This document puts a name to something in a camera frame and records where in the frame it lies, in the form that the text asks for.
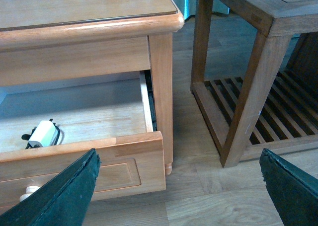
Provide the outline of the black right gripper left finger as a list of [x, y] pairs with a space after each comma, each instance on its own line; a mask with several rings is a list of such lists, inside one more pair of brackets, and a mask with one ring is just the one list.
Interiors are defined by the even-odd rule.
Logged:
[[1, 215], [2, 226], [80, 226], [99, 174], [100, 158], [89, 150], [65, 170]]

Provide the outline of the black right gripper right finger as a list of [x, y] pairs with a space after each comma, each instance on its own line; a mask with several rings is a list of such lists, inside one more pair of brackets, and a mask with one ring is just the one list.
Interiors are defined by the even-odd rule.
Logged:
[[285, 226], [318, 224], [318, 180], [269, 149], [259, 159], [267, 192]]

